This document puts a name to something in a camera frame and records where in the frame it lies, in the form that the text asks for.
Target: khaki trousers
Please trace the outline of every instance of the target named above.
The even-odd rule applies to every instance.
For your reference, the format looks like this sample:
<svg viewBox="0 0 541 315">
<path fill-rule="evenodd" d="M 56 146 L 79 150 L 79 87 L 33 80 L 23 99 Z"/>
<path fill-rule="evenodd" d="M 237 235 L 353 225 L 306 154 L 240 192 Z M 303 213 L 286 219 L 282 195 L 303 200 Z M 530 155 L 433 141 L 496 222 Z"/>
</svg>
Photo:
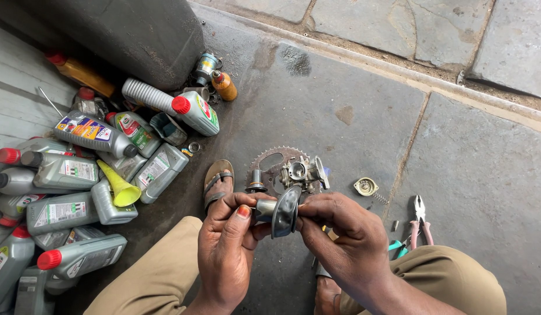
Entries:
<svg viewBox="0 0 541 315">
<path fill-rule="evenodd" d="M 175 315 L 199 271 L 202 222 L 184 217 L 133 266 L 108 285 L 85 315 Z M 391 270 L 415 288 L 468 315 L 506 314 L 504 292 L 494 275 L 469 256 L 444 246 L 422 246 L 391 262 Z M 346 293 L 343 315 L 369 314 Z"/>
</svg>

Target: yellow funnel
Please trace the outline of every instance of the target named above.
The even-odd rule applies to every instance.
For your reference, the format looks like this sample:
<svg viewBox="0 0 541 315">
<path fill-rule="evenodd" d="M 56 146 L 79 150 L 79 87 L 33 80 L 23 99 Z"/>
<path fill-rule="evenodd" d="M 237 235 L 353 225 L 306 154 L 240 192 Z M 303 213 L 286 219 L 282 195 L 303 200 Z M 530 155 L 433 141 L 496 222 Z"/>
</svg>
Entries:
<svg viewBox="0 0 541 315">
<path fill-rule="evenodd" d="M 111 187 L 113 188 L 113 204 L 116 207 L 126 207 L 134 204 L 140 198 L 142 191 L 140 188 L 133 186 L 125 181 L 119 174 L 109 167 L 105 162 L 97 160 L 97 164 L 107 176 Z"/>
</svg>

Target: small orange bottle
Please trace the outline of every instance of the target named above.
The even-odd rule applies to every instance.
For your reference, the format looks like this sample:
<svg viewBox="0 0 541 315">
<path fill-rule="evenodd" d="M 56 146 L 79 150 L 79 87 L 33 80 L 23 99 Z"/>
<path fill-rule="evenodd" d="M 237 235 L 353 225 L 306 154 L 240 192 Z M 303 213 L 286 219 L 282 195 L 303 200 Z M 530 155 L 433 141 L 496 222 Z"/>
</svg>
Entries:
<svg viewBox="0 0 541 315">
<path fill-rule="evenodd" d="M 232 101 L 238 96 L 238 90 L 233 85 L 232 79 L 227 73 L 214 70 L 212 72 L 212 86 L 225 101 Z"/>
<path fill-rule="evenodd" d="M 45 53 L 45 57 L 57 67 L 61 74 L 80 85 L 94 89 L 106 97 L 113 95 L 115 86 L 80 61 L 68 58 L 60 52 L 48 52 Z"/>
</svg>

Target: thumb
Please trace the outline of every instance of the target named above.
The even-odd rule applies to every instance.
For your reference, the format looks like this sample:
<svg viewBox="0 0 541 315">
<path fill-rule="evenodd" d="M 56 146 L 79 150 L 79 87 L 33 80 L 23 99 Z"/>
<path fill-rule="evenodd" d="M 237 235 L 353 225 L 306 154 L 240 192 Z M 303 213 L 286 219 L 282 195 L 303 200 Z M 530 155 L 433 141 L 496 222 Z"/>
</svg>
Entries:
<svg viewBox="0 0 541 315">
<path fill-rule="evenodd" d="M 338 247 L 327 233 L 321 230 L 321 227 L 311 218 L 299 216 L 302 221 L 300 233 L 306 247 L 323 264 L 326 270 L 330 266 L 336 265 L 335 261 L 342 256 L 342 249 Z"/>
<path fill-rule="evenodd" d="M 232 213 L 222 229 L 218 247 L 225 251 L 241 247 L 243 237 L 251 223 L 251 208 L 242 204 Z"/>
</svg>

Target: fingernail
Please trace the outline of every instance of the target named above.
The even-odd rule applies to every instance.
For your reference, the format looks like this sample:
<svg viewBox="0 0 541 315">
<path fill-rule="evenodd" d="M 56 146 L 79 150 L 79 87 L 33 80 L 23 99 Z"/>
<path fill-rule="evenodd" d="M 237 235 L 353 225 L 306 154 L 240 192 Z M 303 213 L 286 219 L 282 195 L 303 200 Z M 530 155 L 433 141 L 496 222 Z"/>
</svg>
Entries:
<svg viewBox="0 0 541 315">
<path fill-rule="evenodd" d="M 251 218 L 251 208 L 242 204 L 239 206 L 237 214 L 240 218 Z"/>
</svg>

